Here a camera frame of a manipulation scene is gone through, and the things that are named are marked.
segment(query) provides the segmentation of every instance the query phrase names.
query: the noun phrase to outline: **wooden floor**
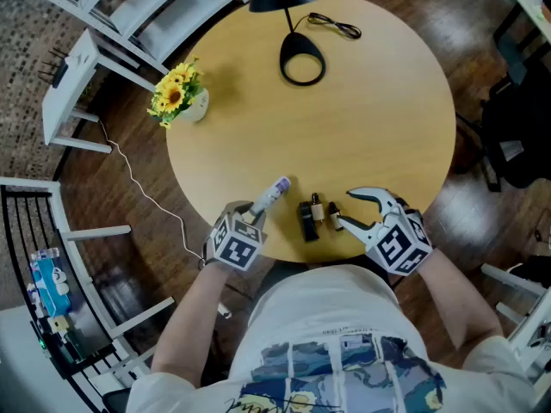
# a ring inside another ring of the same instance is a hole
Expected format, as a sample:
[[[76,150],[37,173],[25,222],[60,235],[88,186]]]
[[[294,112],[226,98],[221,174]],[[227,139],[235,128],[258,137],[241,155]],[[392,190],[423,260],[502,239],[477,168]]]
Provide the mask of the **wooden floor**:
[[[393,12],[424,39],[448,78],[457,111],[479,119],[480,99],[487,98],[489,88],[505,74],[504,62],[492,43],[492,32],[511,4],[500,0],[369,1]],[[220,16],[194,35],[189,44],[197,41]],[[517,28],[517,34],[523,29]],[[180,50],[170,60],[171,64],[184,59],[188,50]],[[144,75],[151,81],[158,77],[154,71],[144,71]],[[189,246],[199,250],[208,227],[186,201],[172,173],[165,130],[145,113],[149,94],[112,76],[99,97],[101,102],[96,99],[96,113],[105,121],[110,138],[128,155],[134,175],[163,207],[186,219]],[[101,129],[96,124],[88,124],[81,137],[101,142]],[[470,141],[458,133],[454,163],[468,160],[472,152]],[[129,236],[83,243],[84,258],[116,316],[124,319],[143,305],[169,295],[179,300],[185,294],[197,274],[197,267],[195,259],[183,250],[179,224],[141,196],[116,151],[110,155],[72,151],[61,181],[73,228],[122,224],[133,228]],[[547,236],[551,214],[546,210],[550,200],[551,183],[541,180],[525,190],[505,185],[503,193],[492,194],[477,167],[462,176],[450,171],[424,218],[433,242],[467,274],[492,305],[506,298],[522,307],[529,302],[518,299],[492,279],[485,279],[479,265],[489,262],[507,268],[527,255],[546,254],[547,245],[537,244],[532,234],[538,225],[544,238]],[[254,275],[247,280],[236,275],[231,283],[253,294],[270,265],[271,260],[262,259]],[[431,359],[460,366],[461,360],[419,277],[415,274],[406,278],[397,294],[406,315],[421,331]],[[232,350],[243,333],[247,302],[230,291],[224,292],[223,301],[236,314],[217,325],[223,348],[231,359]],[[151,344],[155,341],[152,332],[162,328],[164,321],[158,320],[149,330],[134,332],[134,340],[143,348]],[[504,326],[506,331],[511,331],[510,324]]]

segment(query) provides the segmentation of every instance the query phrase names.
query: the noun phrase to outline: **table top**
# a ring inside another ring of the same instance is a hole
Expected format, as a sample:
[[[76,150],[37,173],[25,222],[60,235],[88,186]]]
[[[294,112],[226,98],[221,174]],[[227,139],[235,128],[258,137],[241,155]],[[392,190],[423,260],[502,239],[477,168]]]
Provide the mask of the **table top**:
[[[532,22],[542,31],[542,35],[551,42],[551,23],[544,18],[540,18],[542,13],[542,0],[517,0],[523,7],[524,12],[528,14]]]
[[[358,26],[360,40],[301,22],[325,57],[317,84],[287,83],[279,51],[288,33],[283,11],[248,6],[219,22],[195,46],[210,93],[205,118],[175,121],[167,132],[176,178],[198,213],[213,224],[227,202],[255,200],[279,176],[291,189],[268,211],[262,253],[287,261],[323,262],[360,255],[347,231],[318,228],[305,243],[298,206],[319,193],[327,206],[371,223],[375,204],[350,198],[355,187],[384,187],[424,211],[448,173],[455,111],[448,82],[419,36],[365,0],[318,0],[290,9],[294,23],[314,11]],[[308,60],[291,74],[312,76]]]
[[[50,86],[42,100],[44,141],[48,145],[58,133],[59,126],[71,115],[78,98],[96,72],[100,53],[90,31],[84,30],[69,52],[68,66],[57,88]]]

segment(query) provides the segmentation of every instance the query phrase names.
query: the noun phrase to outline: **flower pot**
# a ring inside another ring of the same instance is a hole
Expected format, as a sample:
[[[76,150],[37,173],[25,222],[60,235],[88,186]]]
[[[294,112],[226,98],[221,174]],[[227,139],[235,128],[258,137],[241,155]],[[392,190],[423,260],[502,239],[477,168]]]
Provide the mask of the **flower pot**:
[[[193,104],[191,104],[185,110],[180,112],[175,120],[186,120],[187,122],[197,122],[202,120],[203,116],[207,112],[208,108],[208,90],[205,88],[201,89],[201,92],[196,96],[197,99]]]

